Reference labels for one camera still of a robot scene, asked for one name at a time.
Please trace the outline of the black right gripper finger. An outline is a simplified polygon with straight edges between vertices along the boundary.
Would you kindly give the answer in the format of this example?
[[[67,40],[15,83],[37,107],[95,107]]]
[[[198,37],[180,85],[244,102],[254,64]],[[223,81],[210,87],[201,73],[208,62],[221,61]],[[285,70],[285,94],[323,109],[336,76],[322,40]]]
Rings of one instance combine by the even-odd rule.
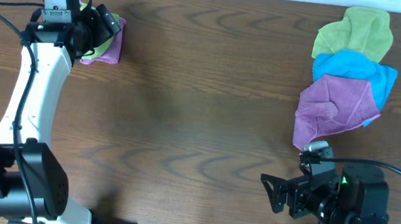
[[[280,213],[284,210],[284,206],[287,204],[287,195],[277,194],[272,195],[270,198],[270,205],[273,213]]]
[[[269,174],[261,175],[261,183],[270,202],[286,202],[287,193],[294,185],[292,179],[286,180]]]

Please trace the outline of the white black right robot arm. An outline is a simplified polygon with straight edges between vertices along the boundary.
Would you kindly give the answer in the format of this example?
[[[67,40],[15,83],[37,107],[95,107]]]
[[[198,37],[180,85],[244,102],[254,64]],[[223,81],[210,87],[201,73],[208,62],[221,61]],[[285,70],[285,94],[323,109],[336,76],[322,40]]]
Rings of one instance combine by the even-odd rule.
[[[388,224],[389,187],[372,163],[347,163],[341,174],[334,159],[302,157],[302,176],[261,175],[275,213],[289,208],[294,219],[312,214],[319,224]]]

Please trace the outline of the light green microfiber cloth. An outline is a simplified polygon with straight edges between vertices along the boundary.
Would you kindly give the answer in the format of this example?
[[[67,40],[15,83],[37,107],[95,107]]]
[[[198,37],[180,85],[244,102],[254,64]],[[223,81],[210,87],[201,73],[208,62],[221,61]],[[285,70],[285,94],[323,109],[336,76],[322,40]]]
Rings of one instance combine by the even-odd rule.
[[[86,3],[82,3],[80,0],[80,9],[83,10],[85,9]],[[114,17],[114,19],[119,22],[119,25],[121,25],[120,22],[120,16],[117,15],[117,13],[111,13],[111,15]],[[107,49],[110,48],[112,41],[114,40],[114,37],[110,38],[108,41],[105,41],[103,44],[101,44],[98,47],[94,48],[94,52],[87,52],[84,54],[82,59],[80,61],[84,64],[90,64],[93,62],[95,59],[102,57],[103,54],[107,51]]]

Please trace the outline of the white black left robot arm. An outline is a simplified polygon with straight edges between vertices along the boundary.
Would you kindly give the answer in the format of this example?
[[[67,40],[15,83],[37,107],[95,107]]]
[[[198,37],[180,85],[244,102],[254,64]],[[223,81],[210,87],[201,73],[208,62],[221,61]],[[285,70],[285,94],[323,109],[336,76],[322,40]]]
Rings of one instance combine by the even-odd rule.
[[[22,63],[0,121],[0,218],[11,224],[93,224],[69,197],[68,176],[51,151],[61,89],[82,55],[120,34],[105,5],[50,2],[19,32]]]

